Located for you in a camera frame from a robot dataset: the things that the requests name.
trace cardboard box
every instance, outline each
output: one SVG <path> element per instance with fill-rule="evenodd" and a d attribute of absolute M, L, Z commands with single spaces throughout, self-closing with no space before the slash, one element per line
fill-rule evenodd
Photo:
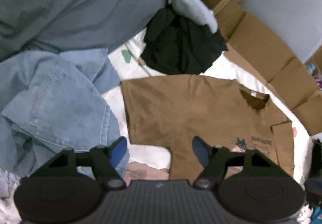
<path fill-rule="evenodd" d="M 268 26 L 242 9 L 240 0 L 203 0 L 227 41 L 225 56 L 266 85 L 303 123 L 322 132 L 322 93 L 297 56 Z M 317 53 L 322 68 L 322 48 Z"/>

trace denim shirt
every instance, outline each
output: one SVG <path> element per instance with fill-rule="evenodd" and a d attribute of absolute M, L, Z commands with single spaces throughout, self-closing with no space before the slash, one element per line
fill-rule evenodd
<path fill-rule="evenodd" d="M 120 83 L 107 49 L 24 51 L 1 62 L 0 74 L 1 169 L 23 177 L 65 147 L 88 151 L 120 137 L 101 97 Z M 121 176 L 128 160 L 127 151 L 116 168 Z"/>

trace gray wall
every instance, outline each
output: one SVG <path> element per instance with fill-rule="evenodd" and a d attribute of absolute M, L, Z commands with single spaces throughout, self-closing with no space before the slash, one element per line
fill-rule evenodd
<path fill-rule="evenodd" d="M 243 0 L 241 5 L 274 30 L 302 62 L 322 44 L 322 0 Z"/>

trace black cloth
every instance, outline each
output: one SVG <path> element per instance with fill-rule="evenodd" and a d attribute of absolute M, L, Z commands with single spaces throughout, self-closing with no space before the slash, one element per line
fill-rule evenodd
<path fill-rule="evenodd" d="M 144 37 L 147 44 L 141 58 L 150 68 L 168 75 L 205 72 L 228 51 L 217 30 L 176 14 L 170 6 L 160 9 L 148 23 Z"/>

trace brown t-shirt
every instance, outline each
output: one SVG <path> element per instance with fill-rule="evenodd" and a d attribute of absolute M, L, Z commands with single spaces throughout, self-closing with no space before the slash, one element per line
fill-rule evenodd
<path fill-rule="evenodd" d="M 170 179 L 192 182 L 202 172 L 195 136 L 237 152 L 257 148 L 293 175 L 291 122 L 268 95 L 249 94 L 236 80 L 186 74 L 127 80 L 121 88 L 131 143 L 168 147 Z"/>

